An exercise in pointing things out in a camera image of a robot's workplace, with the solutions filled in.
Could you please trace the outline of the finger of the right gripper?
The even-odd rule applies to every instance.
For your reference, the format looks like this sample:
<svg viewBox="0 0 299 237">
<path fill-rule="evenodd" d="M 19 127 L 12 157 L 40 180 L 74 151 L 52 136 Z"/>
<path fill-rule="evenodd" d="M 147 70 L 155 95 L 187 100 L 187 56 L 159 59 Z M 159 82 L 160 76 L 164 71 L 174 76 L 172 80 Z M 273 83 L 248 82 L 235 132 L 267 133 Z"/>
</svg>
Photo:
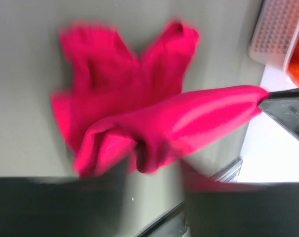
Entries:
<svg viewBox="0 0 299 237">
<path fill-rule="evenodd" d="M 299 88 L 271 92 L 259 108 L 299 141 Z"/>
</svg>

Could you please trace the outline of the crimson red t-shirt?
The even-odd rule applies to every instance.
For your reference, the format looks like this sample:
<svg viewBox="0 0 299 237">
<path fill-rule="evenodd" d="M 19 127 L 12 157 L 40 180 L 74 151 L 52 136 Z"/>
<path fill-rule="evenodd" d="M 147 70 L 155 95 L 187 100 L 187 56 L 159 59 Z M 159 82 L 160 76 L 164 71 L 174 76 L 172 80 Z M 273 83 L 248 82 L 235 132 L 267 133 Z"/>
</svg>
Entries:
<svg viewBox="0 0 299 237">
<path fill-rule="evenodd" d="M 51 94 L 57 125 L 81 178 L 123 159 L 152 174 L 196 153 L 260 114 L 269 93 L 254 85 L 183 92 L 200 35 L 171 21 L 136 56 L 114 27 L 74 23 L 59 32 L 74 70 L 72 87 Z"/>
</svg>

